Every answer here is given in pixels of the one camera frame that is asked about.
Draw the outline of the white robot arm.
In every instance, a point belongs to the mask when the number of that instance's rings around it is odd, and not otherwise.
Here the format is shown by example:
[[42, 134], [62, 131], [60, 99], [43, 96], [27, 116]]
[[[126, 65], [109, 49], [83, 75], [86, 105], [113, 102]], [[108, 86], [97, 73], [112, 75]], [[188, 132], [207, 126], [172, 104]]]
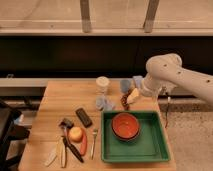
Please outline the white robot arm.
[[146, 71], [139, 88], [143, 96], [158, 96], [162, 87], [169, 82], [213, 106], [213, 76], [184, 69], [179, 55], [153, 56], [146, 62]]

